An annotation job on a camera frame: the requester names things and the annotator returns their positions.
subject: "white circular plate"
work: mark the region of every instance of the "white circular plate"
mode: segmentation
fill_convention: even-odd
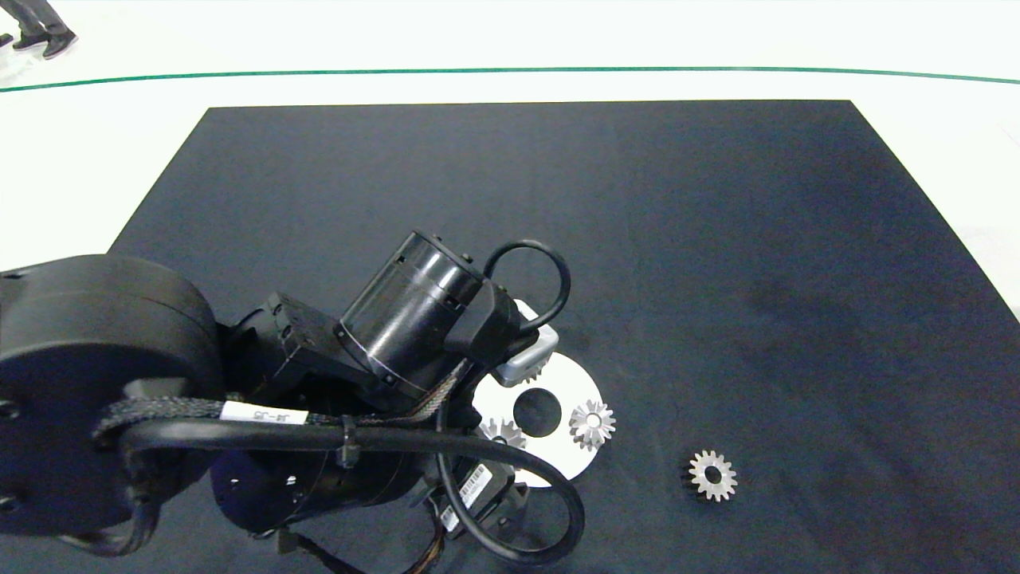
[[[545,389],[556,398],[560,404],[560,421],[556,430],[546,436],[523,433],[527,439],[523,450],[556,467],[567,480],[572,479],[592,464],[598,450],[589,451],[574,442],[570,434],[570,413],[586,401],[602,403],[599,387],[580,365],[554,353],[534,381],[524,381],[507,388],[491,375],[486,376],[474,392],[473,405],[482,421],[513,421],[517,399],[530,389]],[[517,471],[516,480],[537,488],[549,486],[546,480],[525,470]]]

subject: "black shoe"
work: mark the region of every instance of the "black shoe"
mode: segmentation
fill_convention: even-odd
[[[46,46],[46,51],[43,52],[43,57],[45,59],[56,57],[57,54],[69,48],[75,40],[78,40],[78,36],[69,30],[63,34],[54,34],[50,37],[50,43]]]
[[[21,39],[14,43],[12,46],[15,50],[24,50],[35,46],[36,44],[42,44],[43,42],[48,42],[50,35],[47,33],[36,34],[33,36],[21,35]]]

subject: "screw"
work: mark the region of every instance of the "screw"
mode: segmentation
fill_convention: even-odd
[[[0,494],[0,514],[14,514],[21,509],[21,499],[17,494]]]
[[[0,399],[0,419],[14,420],[21,416],[21,406],[9,399]]]

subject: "green line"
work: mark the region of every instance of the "green line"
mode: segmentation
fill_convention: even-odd
[[[240,77],[254,75],[387,75],[406,73],[519,73],[545,71],[801,71],[809,73],[856,73],[865,75],[897,75],[901,77],[929,77],[934,80],[962,80],[966,82],[989,82],[993,84],[1020,85],[1020,80],[1009,77],[987,77],[983,75],[960,75],[956,73],[929,73],[925,71],[897,71],[891,69],[858,69],[843,67],[782,67],[760,65],[639,65],[639,66],[553,66],[553,67],[429,67],[429,68],[389,68],[389,69],[282,69],[265,71],[200,71],[195,73],[159,73],[154,75],[125,75],[122,77],[99,77],[76,80],[54,84],[35,84],[0,88],[3,92],[23,92],[47,88],[67,88],[92,84],[113,84],[119,82],[142,82],[146,80],[189,80],[193,77]]]

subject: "white floor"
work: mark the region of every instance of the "white floor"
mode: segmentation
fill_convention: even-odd
[[[0,269],[107,249],[210,106],[850,99],[1020,310],[1020,84],[795,71],[202,77],[251,70],[782,66],[1020,80],[1020,3],[52,0],[0,50]],[[15,32],[0,13],[0,31]]]

